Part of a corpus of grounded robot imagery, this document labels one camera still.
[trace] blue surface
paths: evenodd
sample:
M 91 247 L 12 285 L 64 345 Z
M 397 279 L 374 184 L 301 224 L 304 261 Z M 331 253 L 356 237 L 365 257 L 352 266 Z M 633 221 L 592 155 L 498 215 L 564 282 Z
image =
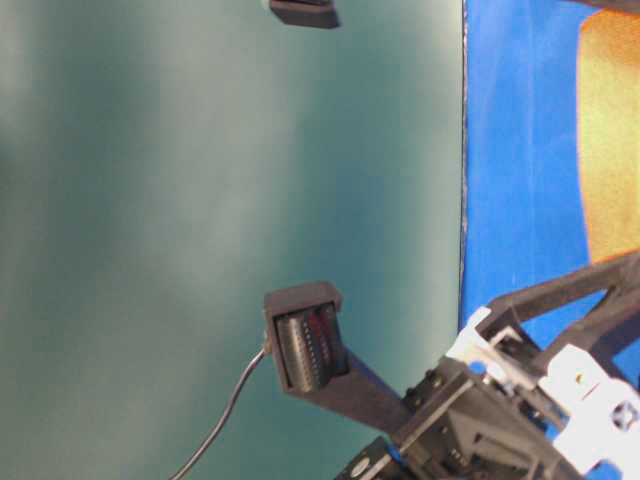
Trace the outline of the blue surface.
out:
M 492 298 L 589 262 L 578 180 L 579 27 L 560 0 L 467 0 L 467 238 L 461 325 Z M 528 322 L 547 346 L 598 296 Z M 615 358 L 637 385 L 640 344 Z M 606 466 L 589 479 L 618 478 Z

